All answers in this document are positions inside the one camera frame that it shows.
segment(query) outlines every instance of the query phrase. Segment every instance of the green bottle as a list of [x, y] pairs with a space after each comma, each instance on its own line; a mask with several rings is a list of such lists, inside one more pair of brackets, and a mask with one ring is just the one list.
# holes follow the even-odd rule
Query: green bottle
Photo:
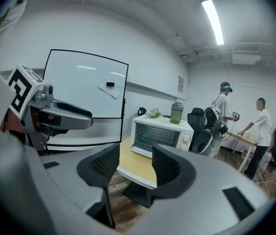
[[184, 110], [183, 104], [180, 102], [175, 102], [172, 104], [171, 109], [171, 123], [180, 124]]

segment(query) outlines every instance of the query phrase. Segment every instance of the white pants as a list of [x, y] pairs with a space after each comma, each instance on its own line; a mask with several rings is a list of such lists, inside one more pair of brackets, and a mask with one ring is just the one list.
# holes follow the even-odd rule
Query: white pants
[[214, 158], [218, 154], [218, 151], [221, 148], [221, 142], [222, 142], [221, 134], [218, 131], [214, 132], [213, 140], [210, 146], [207, 148], [205, 155], [211, 158]]

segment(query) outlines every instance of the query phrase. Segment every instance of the oven glass door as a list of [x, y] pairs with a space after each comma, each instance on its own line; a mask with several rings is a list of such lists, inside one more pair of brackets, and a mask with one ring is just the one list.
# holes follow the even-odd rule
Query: oven glass door
[[177, 146], [180, 132], [136, 123], [134, 146], [152, 152], [154, 144]]

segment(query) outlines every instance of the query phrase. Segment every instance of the black cap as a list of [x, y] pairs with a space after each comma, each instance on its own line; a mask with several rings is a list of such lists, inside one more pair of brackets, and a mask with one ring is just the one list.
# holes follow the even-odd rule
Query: black cap
[[221, 91], [225, 90], [226, 88], [222, 88], [222, 87], [226, 87], [226, 86], [229, 86], [230, 92], [232, 92], [232, 88], [230, 87], [229, 82], [223, 82], [223, 83], [221, 83]]

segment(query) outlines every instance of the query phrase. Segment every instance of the oven knob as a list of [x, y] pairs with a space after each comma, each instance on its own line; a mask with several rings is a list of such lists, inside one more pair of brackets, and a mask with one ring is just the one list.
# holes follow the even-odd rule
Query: oven knob
[[188, 150], [188, 145], [185, 144], [185, 143], [182, 143], [182, 144], [179, 146], [179, 149], [180, 149], [180, 150], [187, 151], [187, 150]]
[[191, 139], [191, 136], [189, 134], [184, 135], [184, 141], [188, 142]]

